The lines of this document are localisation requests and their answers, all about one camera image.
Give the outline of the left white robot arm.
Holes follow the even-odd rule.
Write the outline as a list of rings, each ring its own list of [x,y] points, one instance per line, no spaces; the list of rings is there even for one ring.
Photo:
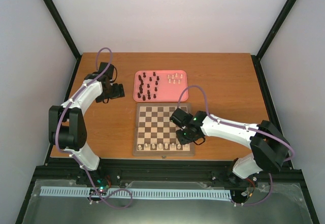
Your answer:
[[[60,106],[49,109],[49,142],[57,150],[74,157],[80,168],[88,170],[88,179],[93,184],[105,181],[106,172],[99,168],[100,158],[87,144],[84,114],[93,102],[108,103],[125,96],[122,84],[115,82],[117,69],[100,63],[96,72],[88,74],[81,87]]]

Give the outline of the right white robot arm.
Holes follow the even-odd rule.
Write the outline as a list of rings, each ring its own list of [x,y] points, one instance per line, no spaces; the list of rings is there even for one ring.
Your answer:
[[[225,120],[204,111],[191,115],[177,108],[170,121],[179,127],[176,137],[182,145],[197,144],[197,140],[205,140],[206,137],[218,137],[250,149],[250,154],[234,160],[229,178],[245,179],[261,171],[279,173],[288,160],[288,152],[292,150],[276,126],[266,120],[260,124],[247,124]]]

